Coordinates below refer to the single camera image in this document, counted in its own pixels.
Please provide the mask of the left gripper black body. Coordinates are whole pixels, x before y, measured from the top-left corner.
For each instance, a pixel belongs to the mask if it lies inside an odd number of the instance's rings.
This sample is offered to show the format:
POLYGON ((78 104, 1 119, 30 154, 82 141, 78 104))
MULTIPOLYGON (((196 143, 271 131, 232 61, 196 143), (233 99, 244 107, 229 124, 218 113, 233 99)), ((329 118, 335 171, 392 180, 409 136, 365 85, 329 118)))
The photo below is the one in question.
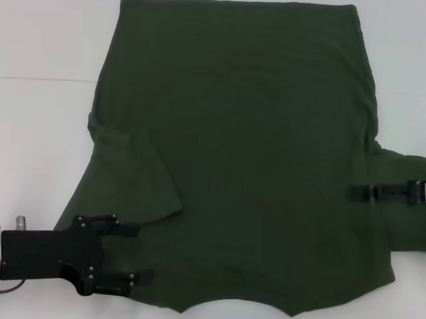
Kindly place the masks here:
POLYGON ((1 280, 65 279, 82 296, 93 295, 103 274, 101 238, 116 215, 74 217, 58 230, 5 230, 1 233, 1 280))

